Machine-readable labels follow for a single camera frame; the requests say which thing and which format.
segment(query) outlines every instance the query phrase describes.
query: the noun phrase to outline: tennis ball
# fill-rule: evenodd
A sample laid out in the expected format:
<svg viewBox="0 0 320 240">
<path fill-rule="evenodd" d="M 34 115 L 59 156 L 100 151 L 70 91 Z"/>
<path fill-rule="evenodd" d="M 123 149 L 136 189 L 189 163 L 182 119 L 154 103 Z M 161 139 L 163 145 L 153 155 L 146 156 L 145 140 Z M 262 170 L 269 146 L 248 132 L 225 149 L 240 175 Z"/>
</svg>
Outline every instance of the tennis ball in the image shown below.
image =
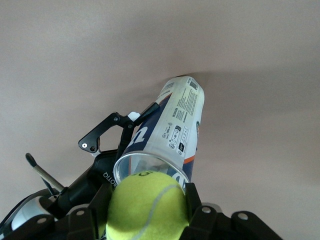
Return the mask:
<svg viewBox="0 0 320 240">
<path fill-rule="evenodd" d="M 108 240 L 178 240 L 188 226 L 187 204 L 178 182 L 165 173 L 126 177 L 108 208 Z"/>
</svg>

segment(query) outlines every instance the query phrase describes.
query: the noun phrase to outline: can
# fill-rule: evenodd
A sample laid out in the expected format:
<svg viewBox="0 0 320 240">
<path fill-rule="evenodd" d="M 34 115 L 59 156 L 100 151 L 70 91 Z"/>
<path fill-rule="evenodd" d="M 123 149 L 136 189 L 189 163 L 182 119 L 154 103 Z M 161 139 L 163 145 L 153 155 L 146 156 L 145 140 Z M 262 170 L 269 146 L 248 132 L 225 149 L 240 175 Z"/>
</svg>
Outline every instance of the can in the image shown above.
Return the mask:
<svg viewBox="0 0 320 240">
<path fill-rule="evenodd" d="M 170 175 L 184 188 L 192 177 L 204 101 L 204 91 L 192 77 L 169 80 L 155 101 L 159 108 L 140 125 L 115 163 L 117 184 L 149 170 Z"/>
</svg>

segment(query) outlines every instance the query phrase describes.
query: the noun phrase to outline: metal screw head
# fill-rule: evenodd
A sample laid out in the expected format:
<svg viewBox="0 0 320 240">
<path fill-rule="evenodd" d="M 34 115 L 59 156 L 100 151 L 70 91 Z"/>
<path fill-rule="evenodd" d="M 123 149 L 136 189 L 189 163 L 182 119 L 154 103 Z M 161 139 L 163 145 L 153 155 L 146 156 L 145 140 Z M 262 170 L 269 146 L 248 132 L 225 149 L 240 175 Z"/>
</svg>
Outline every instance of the metal screw head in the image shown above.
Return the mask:
<svg viewBox="0 0 320 240">
<path fill-rule="evenodd" d="M 37 224 L 43 224 L 47 219 L 45 217 L 40 218 L 38 221 L 36 221 Z"/>
<path fill-rule="evenodd" d="M 204 207 L 202 208 L 202 212 L 204 212 L 204 213 L 206 213 L 206 214 L 209 214 L 209 213 L 211 213 L 211 209 L 210 209 L 209 207 L 207 207 L 207 206 L 204 206 Z"/>
<path fill-rule="evenodd" d="M 80 211 L 77 211 L 77 212 L 76 212 L 76 215 L 77 215 L 77 216 L 81 216 L 81 215 L 83 215 L 84 213 L 85 213 L 85 211 L 80 210 Z"/>
<path fill-rule="evenodd" d="M 238 214 L 238 218 L 240 218 L 241 220 L 248 220 L 249 218 L 248 218 L 248 215 L 247 214 L 245 214 L 245 213 L 243 213 L 243 212 L 240 212 L 239 214 Z"/>
</svg>

